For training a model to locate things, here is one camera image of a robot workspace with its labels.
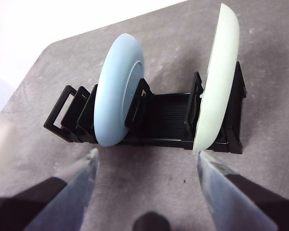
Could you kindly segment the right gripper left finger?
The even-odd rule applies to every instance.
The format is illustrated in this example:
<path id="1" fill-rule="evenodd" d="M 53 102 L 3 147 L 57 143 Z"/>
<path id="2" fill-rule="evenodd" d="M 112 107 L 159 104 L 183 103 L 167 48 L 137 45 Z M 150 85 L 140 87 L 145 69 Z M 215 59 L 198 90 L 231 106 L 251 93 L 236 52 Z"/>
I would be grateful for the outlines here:
<path id="1" fill-rule="evenodd" d="M 94 148 L 46 180 L 12 197 L 0 197 L 0 231 L 80 230 L 98 166 Z"/>

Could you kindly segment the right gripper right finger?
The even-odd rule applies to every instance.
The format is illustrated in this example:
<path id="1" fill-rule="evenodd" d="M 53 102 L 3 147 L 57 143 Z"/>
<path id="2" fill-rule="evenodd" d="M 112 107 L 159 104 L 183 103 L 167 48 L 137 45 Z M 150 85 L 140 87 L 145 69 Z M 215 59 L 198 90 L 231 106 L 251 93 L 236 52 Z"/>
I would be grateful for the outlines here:
<path id="1" fill-rule="evenodd" d="M 197 171 L 218 231 L 289 231 L 289 199 L 237 174 L 204 151 Z"/>

